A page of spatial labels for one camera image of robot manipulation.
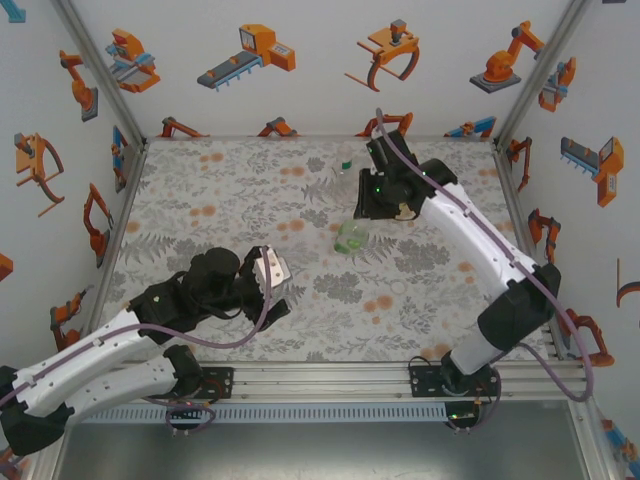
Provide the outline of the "wide aluminium base rail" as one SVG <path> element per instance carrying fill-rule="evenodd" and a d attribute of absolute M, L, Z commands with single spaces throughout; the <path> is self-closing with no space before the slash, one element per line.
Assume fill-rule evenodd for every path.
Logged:
<path fill-rule="evenodd" d="M 130 364 L 80 387 L 66 400 L 67 405 L 95 408 L 97 411 L 143 397 L 179 401 L 169 395 L 167 380 L 161 374 L 168 370 L 151 366 L 151 362 Z M 584 368 L 575 361 L 552 361 L 552 369 L 561 382 L 575 395 L 586 388 Z M 204 367 L 234 369 L 232 394 L 219 401 L 253 403 L 311 402 L 405 402 L 412 399 L 430 401 L 461 401 L 471 398 L 414 398 L 411 395 L 408 364 L 391 363 L 219 363 Z M 565 394 L 532 361 L 503 361 L 494 368 L 501 377 L 504 400 L 558 400 Z M 194 399 L 195 393 L 177 397 L 180 400 L 204 403 Z"/>

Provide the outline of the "small green clear bottle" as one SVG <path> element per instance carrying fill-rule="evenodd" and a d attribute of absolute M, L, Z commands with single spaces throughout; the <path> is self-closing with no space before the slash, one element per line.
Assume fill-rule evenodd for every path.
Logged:
<path fill-rule="evenodd" d="M 343 255 L 352 255 L 367 245 L 369 224 L 362 219 L 345 221 L 338 229 L 334 250 Z"/>

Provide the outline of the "aluminium frame post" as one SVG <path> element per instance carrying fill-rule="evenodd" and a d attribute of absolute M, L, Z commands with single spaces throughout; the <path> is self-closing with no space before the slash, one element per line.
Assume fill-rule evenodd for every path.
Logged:
<path fill-rule="evenodd" d="M 146 136 L 142 133 L 131 109 L 126 104 L 116 81 L 94 42 L 91 33 L 72 0 L 49 0 L 79 50 L 82 59 L 94 75 L 97 85 L 113 109 L 117 119 L 124 127 L 128 139 L 132 140 L 139 150 L 146 145 Z"/>
<path fill-rule="evenodd" d="M 532 73 L 524 83 L 523 90 L 507 115 L 496 138 L 496 149 L 503 153 L 513 139 L 519 125 L 533 105 L 539 91 L 546 82 L 559 56 L 580 25 L 583 17 L 595 0 L 570 0 L 560 20 L 546 43 Z"/>

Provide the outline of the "tall clear plastic bottle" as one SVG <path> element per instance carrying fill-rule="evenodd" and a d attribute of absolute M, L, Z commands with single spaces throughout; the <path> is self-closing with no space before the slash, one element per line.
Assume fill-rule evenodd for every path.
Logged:
<path fill-rule="evenodd" d="M 342 205 L 352 205 L 357 200 L 360 157 L 348 144 L 338 147 L 332 167 L 334 180 L 332 194 Z"/>

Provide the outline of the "aluminium side rail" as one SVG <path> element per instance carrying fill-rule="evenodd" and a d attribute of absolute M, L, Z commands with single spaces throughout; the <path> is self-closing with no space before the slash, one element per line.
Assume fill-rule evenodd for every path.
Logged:
<path fill-rule="evenodd" d="M 64 332 L 62 330 L 62 325 L 56 320 L 55 315 L 51 315 L 51 328 L 54 335 L 54 340 L 56 342 L 56 348 L 59 352 L 76 343 L 79 339 L 95 332 L 100 327 L 102 312 L 106 303 L 106 297 L 108 294 L 115 265 L 119 257 L 121 243 L 125 232 L 125 224 L 130 216 L 133 201 L 136 196 L 137 187 L 141 178 L 141 172 L 148 156 L 149 146 L 149 143 L 145 143 L 133 156 L 133 166 L 130 172 L 130 180 L 132 182 L 132 186 L 125 189 L 124 203 L 122 205 L 118 222 L 116 223 L 115 229 L 113 230 L 111 244 L 107 247 L 104 268 L 101 270 L 101 281 L 96 289 L 95 300 L 88 319 L 80 327 L 78 333 L 73 334 L 71 331 Z"/>
<path fill-rule="evenodd" d="M 520 250 L 526 253 L 529 257 L 540 262 L 536 253 L 536 247 L 534 246 L 529 232 L 527 217 L 525 216 L 524 210 L 520 204 L 517 188 L 511 175 L 509 161 L 506 155 L 498 149 L 494 142 L 491 143 L 491 146 L 498 171 L 498 177 L 501 182 L 511 220 L 514 225 L 514 232 L 518 246 Z M 545 344 L 547 345 L 547 351 L 550 357 L 554 360 L 567 360 L 567 351 L 562 342 L 561 331 L 557 324 L 555 315 L 552 315 L 552 319 L 542 327 L 541 330 L 545 335 Z"/>

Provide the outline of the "grey metal panel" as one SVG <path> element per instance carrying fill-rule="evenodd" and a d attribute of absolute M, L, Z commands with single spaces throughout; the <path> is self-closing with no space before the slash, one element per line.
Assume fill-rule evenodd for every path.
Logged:
<path fill-rule="evenodd" d="M 437 422 L 217 424 L 192 437 L 161 425 L 83 424 L 55 480 L 610 480 L 561 403 L 505 402 L 456 434 Z"/>

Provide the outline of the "floral patterned table mat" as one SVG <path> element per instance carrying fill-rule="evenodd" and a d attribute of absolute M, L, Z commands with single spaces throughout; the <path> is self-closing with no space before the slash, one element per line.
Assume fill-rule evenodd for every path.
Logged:
<path fill-rule="evenodd" d="M 437 360 L 475 329 L 484 281 L 422 219 L 369 222 L 366 246 L 334 250 L 356 202 L 333 197 L 340 145 L 368 164 L 360 139 L 156 141 L 149 148 L 102 312 L 112 319 L 146 287 L 189 268 L 213 247 L 239 257 L 272 246 L 292 277 L 275 295 L 291 313 L 235 349 L 196 347 L 210 361 Z M 390 284 L 404 281 L 395 295 Z M 251 331 L 244 317 L 209 319 L 196 335 L 227 344 Z"/>

